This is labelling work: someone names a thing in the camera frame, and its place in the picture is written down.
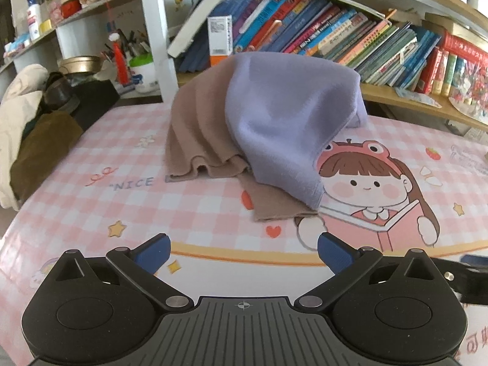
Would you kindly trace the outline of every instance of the ribbed rubber surface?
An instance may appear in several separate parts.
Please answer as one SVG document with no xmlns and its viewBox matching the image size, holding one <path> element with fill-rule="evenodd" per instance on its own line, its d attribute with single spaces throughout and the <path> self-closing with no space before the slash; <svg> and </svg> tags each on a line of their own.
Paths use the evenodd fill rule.
<svg viewBox="0 0 488 366">
<path fill-rule="evenodd" d="M 37 362 L 37 366 L 48 363 Z M 352 352 L 324 318 L 283 298 L 203 298 L 163 318 L 154 336 L 110 366 L 380 366 Z M 432 366 L 457 366 L 449 358 Z"/>
</svg>

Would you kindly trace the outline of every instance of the purple cloth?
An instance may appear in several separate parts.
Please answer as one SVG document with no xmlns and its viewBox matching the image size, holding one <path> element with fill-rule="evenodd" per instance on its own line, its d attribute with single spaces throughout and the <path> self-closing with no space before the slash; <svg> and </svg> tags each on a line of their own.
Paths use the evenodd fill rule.
<svg viewBox="0 0 488 366">
<path fill-rule="evenodd" d="M 329 60 L 279 52 L 234 56 L 225 118 L 258 183 L 317 210 L 316 163 L 338 132 L 366 123 L 360 76 Z"/>
</svg>

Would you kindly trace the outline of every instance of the pile of clothes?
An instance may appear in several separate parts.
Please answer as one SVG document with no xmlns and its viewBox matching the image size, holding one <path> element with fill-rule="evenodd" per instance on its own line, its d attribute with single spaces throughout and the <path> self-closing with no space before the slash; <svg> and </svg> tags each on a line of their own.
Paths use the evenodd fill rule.
<svg viewBox="0 0 488 366">
<path fill-rule="evenodd" d="M 110 81 L 71 87 L 61 73 L 29 65 L 0 103 L 0 204 L 25 202 L 93 123 L 119 99 Z"/>
<path fill-rule="evenodd" d="M 166 145 L 167 181 L 237 177 L 257 221 L 316 214 L 320 153 L 368 118 L 360 77 L 324 59 L 240 53 L 177 93 Z"/>
</svg>

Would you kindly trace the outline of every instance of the metal screw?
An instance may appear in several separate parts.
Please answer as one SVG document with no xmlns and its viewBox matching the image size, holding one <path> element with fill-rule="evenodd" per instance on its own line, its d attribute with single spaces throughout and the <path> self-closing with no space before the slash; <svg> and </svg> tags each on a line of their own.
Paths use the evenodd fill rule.
<svg viewBox="0 0 488 366">
<path fill-rule="evenodd" d="M 316 308 L 322 305 L 322 299 L 317 296 L 303 296 L 299 303 L 302 307 L 306 308 Z"/>
<path fill-rule="evenodd" d="M 168 307 L 172 308 L 181 308 L 187 305 L 190 302 L 189 299 L 187 299 L 184 296 L 171 296 L 166 299 L 166 305 Z"/>
<path fill-rule="evenodd" d="M 444 274 L 444 278 L 446 278 L 448 281 L 454 281 L 454 274 L 452 272 L 446 271 Z"/>
</svg>

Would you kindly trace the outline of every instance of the cartoon hand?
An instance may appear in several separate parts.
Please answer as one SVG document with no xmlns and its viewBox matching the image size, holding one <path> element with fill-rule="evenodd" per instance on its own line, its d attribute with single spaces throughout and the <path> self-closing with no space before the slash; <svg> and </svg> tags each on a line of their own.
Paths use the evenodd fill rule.
<svg viewBox="0 0 488 366">
<path fill-rule="evenodd" d="M 298 240 L 305 249 L 315 251 L 319 236 L 324 231 L 327 231 L 327 228 L 320 216 L 306 217 L 298 224 Z"/>
<path fill-rule="evenodd" d="M 437 232 L 432 222 L 425 216 L 417 219 L 419 233 L 427 246 L 433 246 L 437 242 Z"/>
</svg>

